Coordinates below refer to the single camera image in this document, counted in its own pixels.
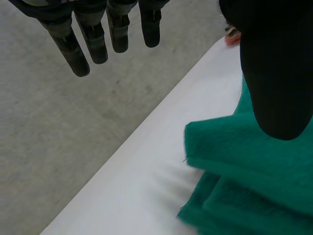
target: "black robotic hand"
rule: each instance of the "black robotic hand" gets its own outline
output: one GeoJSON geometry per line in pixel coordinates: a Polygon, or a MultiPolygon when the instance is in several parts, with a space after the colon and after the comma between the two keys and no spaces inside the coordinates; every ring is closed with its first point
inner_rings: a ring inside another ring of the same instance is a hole
{"type": "Polygon", "coordinates": [[[145,44],[156,47],[160,41],[161,9],[169,0],[10,0],[25,15],[39,20],[79,77],[89,74],[89,65],[71,27],[72,12],[93,62],[103,64],[108,60],[101,25],[104,12],[113,49],[123,53],[128,49],[128,13],[138,1],[145,44]]]}

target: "green cloth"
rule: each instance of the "green cloth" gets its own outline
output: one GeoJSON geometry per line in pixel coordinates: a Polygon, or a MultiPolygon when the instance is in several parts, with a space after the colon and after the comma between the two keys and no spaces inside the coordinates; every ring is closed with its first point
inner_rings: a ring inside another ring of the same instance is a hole
{"type": "Polygon", "coordinates": [[[206,170],[179,218],[201,234],[313,235],[313,122],[292,141],[267,136],[243,94],[232,116],[185,129],[187,162],[206,170]]]}

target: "gray floor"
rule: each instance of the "gray floor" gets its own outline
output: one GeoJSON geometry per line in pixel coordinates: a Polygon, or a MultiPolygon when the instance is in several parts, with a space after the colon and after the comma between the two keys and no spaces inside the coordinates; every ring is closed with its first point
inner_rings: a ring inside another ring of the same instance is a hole
{"type": "Polygon", "coordinates": [[[224,20],[216,0],[172,0],[149,49],[136,7],[130,48],[116,54],[105,17],[109,61],[86,53],[91,73],[78,78],[36,20],[7,1],[0,11],[1,234],[37,235],[224,35],[224,20]]]}

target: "fuzzy green fabric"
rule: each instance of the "fuzzy green fabric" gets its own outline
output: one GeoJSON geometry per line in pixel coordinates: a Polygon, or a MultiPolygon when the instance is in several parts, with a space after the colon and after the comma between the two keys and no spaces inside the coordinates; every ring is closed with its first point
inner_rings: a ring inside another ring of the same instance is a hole
{"type": "Polygon", "coordinates": [[[295,140],[267,136],[243,79],[235,113],[188,124],[185,148],[207,172],[179,218],[201,234],[313,234],[312,121],[295,140]]]}

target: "white surface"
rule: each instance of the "white surface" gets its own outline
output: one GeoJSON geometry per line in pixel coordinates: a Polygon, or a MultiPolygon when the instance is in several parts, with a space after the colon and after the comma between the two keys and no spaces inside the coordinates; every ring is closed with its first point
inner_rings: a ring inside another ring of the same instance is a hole
{"type": "Polygon", "coordinates": [[[202,174],[183,162],[184,127],[231,115],[241,84],[239,48],[221,39],[41,234],[193,234],[176,219],[202,174]]]}

